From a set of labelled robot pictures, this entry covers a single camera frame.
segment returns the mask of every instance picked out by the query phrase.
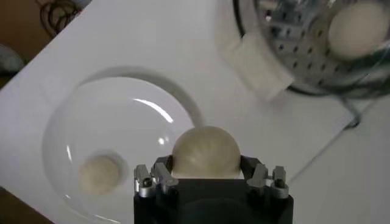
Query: dough ball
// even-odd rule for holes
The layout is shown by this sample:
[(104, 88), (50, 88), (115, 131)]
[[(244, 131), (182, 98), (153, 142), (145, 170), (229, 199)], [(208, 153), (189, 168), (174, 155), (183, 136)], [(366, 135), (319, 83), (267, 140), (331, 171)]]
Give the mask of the dough ball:
[(340, 59), (353, 60), (373, 52), (385, 39), (390, 25), (379, 2), (359, 2), (342, 9), (330, 24), (330, 50)]
[(235, 178), (240, 172), (238, 145), (218, 127), (188, 130), (176, 141), (172, 155), (177, 178)]
[(106, 156), (87, 160), (79, 170), (79, 186), (92, 195), (106, 194), (119, 182), (119, 167)]

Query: floor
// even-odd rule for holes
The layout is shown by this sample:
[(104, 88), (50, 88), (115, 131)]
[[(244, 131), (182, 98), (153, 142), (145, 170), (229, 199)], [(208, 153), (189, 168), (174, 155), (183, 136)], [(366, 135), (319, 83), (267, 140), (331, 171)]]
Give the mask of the floor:
[[(0, 44), (11, 47), (26, 62), (33, 59), (51, 41), (51, 37), (41, 27), (40, 6), (35, 0), (1, 0), (0, 27)], [(9, 79), (0, 77), (0, 88)], [(0, 187), (0, 224), (14, 223), (51, 222)]]

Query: ball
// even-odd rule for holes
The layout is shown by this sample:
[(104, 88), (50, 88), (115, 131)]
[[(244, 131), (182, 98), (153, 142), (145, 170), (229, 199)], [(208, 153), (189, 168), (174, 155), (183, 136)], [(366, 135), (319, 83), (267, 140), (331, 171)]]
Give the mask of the ball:
[(235, 178), (240, 172), (238, 145), (218, 127), (188, 130), (176, 141), (172, 156), (177, 178)]
[(79, 186), (87, 194), (107, 194), (118, 183), (119, 167), (107, 156), (90, 158), (79, 169)]
[(389, 30), (386, 9), (379, 2), (359, 2), (342, 9), (330, 24), (330, 50), (342, 60), (360, 58), (376, 50)]

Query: white surface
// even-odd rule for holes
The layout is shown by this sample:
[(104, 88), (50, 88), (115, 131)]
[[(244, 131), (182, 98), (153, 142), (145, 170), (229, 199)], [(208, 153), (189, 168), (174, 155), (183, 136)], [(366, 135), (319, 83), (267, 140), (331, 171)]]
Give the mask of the white surface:
[[(232, 2), (218, 0), (215, 43), (244, 84), (261, 99), (270, 101), (287, 89), (294, 79), (277, 61), (267, 41), (260, 35), (254, 2), (241, 0), (239, 8), (242, 16), (250, 17), (243, 19), (243, 23), (253, 21), (253, 24), (245, 26), (247, 33), (242, 38), (237, 29)], [(272, 69), (264, 70), (264, 65)]]
[[(171, 154), (176, 139), (192, 127), (181, 104), (153, 84), (127, 77), (94, 80), (51, 117), (43, 136), (44, 171), (75, 211), (125, 223), (123, 214), (133, 210), (133, 168), (151, 167), (157, 157)], [(80, 168), (97, 155), (117, 160), (123, 170), (121, 184), (101, 196), (79, 187)]]
[(295, 223), (388, 223), (390, 98), (345, 131), (290, 184)]
[(94, 0), (1, 90), (0, 185), (57, 224), (86, 222), (44, 175), (43, 132), (80, 83), (114, 75), (158, 84), (195, 124), (222, 127), (247, 156), (284, 165), (288, 178), (298, 173), (351, 115), (333, 99), (282, 93), (259, 101), (215, 47), (215, 11), (215, 0)]

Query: black cable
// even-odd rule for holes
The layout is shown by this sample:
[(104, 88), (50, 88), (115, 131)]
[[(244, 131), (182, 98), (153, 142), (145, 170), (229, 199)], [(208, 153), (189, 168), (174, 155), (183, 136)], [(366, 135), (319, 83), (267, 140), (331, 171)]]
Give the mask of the black cable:
[(40, 21), (46, 33), (54, 38), (60, 33), (80, 12), (80, 9), (71, 0), (53, 0), (40, 6)]

